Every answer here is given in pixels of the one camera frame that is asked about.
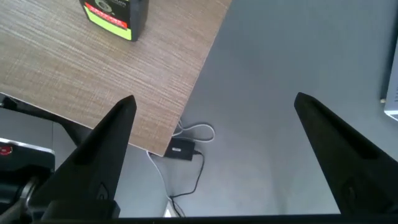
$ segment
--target gray floor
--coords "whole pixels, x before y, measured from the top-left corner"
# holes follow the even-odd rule
[[[299,91],[398,159],[398,123],[379,103],[397,8],[389,0],[233,1],[183,114],[217,132],[198,145],[206,164],[197,192],[178,199],[187,216],[338,213],[293,107]],[[172,193],[193,186],[199,158],[157,162]],[[124,217],[162,215],[163,186],[143,151],[128,151],[116,197]]]

